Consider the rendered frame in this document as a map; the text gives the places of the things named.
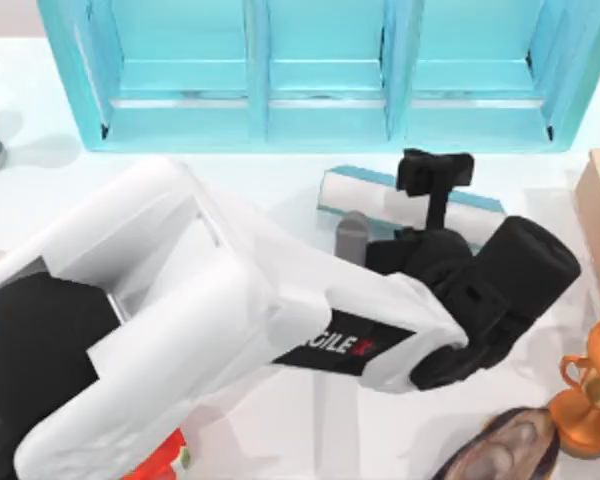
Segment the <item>light blue rack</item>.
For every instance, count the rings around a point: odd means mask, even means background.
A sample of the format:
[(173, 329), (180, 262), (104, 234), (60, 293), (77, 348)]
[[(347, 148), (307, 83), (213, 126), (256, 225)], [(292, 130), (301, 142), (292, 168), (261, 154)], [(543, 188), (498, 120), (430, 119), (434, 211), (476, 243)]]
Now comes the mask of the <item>light blue rack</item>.
[(37, 5), (93, 151), (564, 151), (600, 78), (600, 0)]

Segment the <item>brown shoe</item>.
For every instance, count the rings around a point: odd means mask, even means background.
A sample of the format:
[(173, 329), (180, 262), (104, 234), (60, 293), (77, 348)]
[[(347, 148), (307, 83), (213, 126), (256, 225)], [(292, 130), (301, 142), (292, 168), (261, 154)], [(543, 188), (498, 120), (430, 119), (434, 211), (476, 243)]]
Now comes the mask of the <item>brown shoe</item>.
[(430, 480), (549, 480), (560, 447), (548, 408), (511, 408), (490, 419)]

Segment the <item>red and white can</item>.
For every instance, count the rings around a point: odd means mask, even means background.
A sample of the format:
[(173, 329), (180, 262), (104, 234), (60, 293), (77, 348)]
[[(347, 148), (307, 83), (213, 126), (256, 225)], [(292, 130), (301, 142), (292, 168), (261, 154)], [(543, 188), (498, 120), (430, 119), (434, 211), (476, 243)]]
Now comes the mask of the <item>red and white can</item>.
[(156, 461), (152, 480), (185, 480), (191, 453), (181, 429), (176, 429), (154, 452)]

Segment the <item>bronze trophy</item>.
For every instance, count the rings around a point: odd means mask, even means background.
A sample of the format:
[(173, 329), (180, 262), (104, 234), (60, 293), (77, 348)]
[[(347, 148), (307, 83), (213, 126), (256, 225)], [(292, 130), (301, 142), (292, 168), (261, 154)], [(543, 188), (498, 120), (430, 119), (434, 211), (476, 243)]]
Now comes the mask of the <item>bronze trophy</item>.
[(575, 458), (600, 458), (600, 321), (589, 332), (585, 354), (563, 356), (559, 370), (568, 388), (549, 409), (561, 448)]

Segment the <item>pale grey rounded box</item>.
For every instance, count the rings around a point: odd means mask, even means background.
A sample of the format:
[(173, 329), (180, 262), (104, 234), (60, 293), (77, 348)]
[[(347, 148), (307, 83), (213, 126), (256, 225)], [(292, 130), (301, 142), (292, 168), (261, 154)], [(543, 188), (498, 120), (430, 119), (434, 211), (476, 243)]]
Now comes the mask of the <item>pale grey rounded box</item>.
[(335, 231), (335, 256), (358, 266), (365, 266), (369, 241), (369, 222), (358, 211), (342, 216)]

